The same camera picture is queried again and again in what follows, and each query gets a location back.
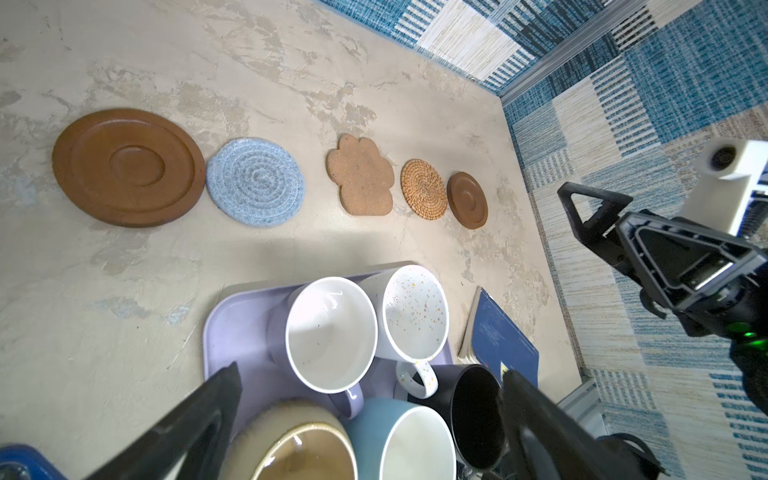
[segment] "speckled white mug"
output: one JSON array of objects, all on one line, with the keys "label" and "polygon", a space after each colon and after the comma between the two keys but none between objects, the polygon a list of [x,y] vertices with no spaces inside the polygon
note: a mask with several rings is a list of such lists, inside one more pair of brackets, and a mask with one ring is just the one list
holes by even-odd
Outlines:
[{"label": "speckled white mug", "polygon": [[[384,270],[358,282],[379,323],[376,356],[397,361],[398,383],[426,399],[437,391],[429,365],[448,339],[448,301],[437,278],[420,265]],[[413,379],[419,374],[422,385]]]}]

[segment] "black mug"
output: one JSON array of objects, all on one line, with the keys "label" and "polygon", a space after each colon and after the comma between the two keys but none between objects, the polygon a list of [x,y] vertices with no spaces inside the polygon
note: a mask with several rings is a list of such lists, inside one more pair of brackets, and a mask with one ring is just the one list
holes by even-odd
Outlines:
[{"label": "black mug", "polygon": [[428,399],[408,401],[434,409],[448,424],[459,460],[477,472],[496,466],[505,446],[498,412],[501,387],[482,365],[432,365],[438,381]]}]

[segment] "beige mug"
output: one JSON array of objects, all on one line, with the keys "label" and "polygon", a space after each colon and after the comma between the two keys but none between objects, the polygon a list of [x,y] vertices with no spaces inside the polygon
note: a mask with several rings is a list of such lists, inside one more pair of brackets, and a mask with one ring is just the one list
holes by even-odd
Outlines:
[{"label": "beige mug", "polygon": [[232,441],[222,480],[357,480],[349,437],[331,412],[291,399],[262,411]]}]

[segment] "small brown saucer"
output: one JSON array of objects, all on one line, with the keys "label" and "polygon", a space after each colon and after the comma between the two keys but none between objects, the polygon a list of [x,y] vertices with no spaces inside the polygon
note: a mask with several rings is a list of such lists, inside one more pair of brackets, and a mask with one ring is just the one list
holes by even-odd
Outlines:
[{"label": "small brown saucer", "polygon": [[477,180],[466,172],[453,174],[446,188],[448,204],[461,225],[474,230],[488,220],[488,201]]}]

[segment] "mug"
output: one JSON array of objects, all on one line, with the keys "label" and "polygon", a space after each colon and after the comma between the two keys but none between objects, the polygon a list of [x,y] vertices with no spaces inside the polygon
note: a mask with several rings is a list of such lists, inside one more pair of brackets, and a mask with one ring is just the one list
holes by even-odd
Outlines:
[{"label": "mug", "polygon": [[456,453],[440,415],[402,400],[373,398],[342,419],[360,480],[455,480]]},{"label": "mug", "polygon": [[[384,270],[358,282],[376,309],[376,356],[396,360],[396,375],[410,395],[425,399],[438,379],[429,365],[448,339],[448,300],[437,278],[420,265]],[[413,376],[418,374],[421,383]]]},{"label": "mug", "polygon": [[349,437],[328,410],[291,399],[262,411],[232,441],[222,480],[357,480]]},{"label": "mug", "polygon": [[506,437],[498,412],[501,387],[482,365],[435,365],[440,382],[435,395],[408,401],[434,409],[448,424],[458,459],[477,472],[493,469],[502,456]]},{"label": "mug", "polygon": [[266,328],[272,360],[312,390],[330,394],[347,418],[363,405],[359,381],[379,333],[370,299],[353,281],[329,276],[294,290],[287,317]]}]

